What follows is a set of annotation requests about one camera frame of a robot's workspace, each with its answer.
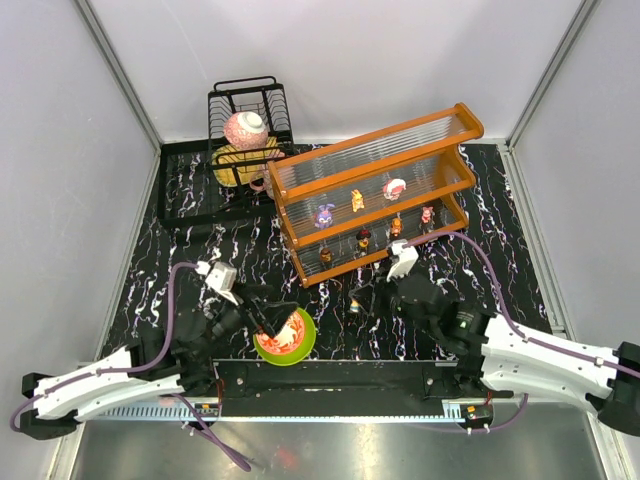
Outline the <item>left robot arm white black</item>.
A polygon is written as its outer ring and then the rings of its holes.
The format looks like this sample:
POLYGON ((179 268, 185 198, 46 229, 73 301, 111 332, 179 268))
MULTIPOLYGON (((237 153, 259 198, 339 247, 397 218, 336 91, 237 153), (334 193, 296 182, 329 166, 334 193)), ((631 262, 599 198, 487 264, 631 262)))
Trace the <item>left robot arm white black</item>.
POLYGON ((240 285, 213 317, 194 307, 174 307, 162 328, 74 372, 22 378, 27 403, 11 418, 13 430, 36 440, 59 438, 116 407, 181 394, 200 397, 214 388, 211 361, 238 331, 277 336, 297 303, 277 301, 268 286, 240 285))

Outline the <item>pink flamingo toy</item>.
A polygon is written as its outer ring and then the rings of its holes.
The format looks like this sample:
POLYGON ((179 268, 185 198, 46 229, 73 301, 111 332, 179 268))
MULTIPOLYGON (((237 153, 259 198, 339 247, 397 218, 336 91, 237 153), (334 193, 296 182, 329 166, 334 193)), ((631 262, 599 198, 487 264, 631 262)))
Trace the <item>pink flamingo toy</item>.
POLYGON ((406 190, 406 182, 401 178, 388 180, 383 186, 383 197, 389 201, 396 201, 406 190))

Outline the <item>brown haired boy toy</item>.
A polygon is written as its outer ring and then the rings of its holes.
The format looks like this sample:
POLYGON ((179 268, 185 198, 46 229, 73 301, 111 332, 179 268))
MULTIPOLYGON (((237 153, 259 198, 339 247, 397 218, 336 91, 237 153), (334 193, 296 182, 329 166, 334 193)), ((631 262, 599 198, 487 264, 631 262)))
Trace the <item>brown haired boy toy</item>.
POLYGON ((349 311, 351 314, 358 314, 361 310, 361 306, 360 304, 356 301, 356 300, 352 300, 350 307, 349 307, 349 311))

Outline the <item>small orange figure toy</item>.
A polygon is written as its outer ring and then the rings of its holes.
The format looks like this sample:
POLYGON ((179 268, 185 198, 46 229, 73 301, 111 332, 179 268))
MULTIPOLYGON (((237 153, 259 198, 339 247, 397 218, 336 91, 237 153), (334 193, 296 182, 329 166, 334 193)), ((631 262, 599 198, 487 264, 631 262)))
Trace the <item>small orange figure toy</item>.
POLYGON ((364 196, 358 189, 351 191, 352 211, 354 213, 365 208, 364 196))

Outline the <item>purple bunny toy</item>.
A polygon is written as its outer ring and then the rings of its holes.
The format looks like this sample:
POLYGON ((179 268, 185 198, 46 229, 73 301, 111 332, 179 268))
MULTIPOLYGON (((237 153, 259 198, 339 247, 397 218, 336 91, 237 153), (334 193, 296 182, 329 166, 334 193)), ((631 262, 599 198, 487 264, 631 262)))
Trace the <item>purple bunny toy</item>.
POLYGON ((335 205, 332 203, 319 205, 314 217, 314 226, 319 230, 329 228, 333 223, 333 209, 335 205))

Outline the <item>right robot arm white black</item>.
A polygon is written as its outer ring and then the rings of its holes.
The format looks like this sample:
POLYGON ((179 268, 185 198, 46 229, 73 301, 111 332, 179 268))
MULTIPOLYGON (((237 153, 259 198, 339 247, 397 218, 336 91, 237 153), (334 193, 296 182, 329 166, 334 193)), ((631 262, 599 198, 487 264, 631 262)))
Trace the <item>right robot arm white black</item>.
POLYGON ((391 313, 457 359, 464 388, 529 394, 573 405, 618 432, 639 434, 639 347, 581 344, 508 322, 447 295, 422 274, 352 290, 367 314, 391 313))

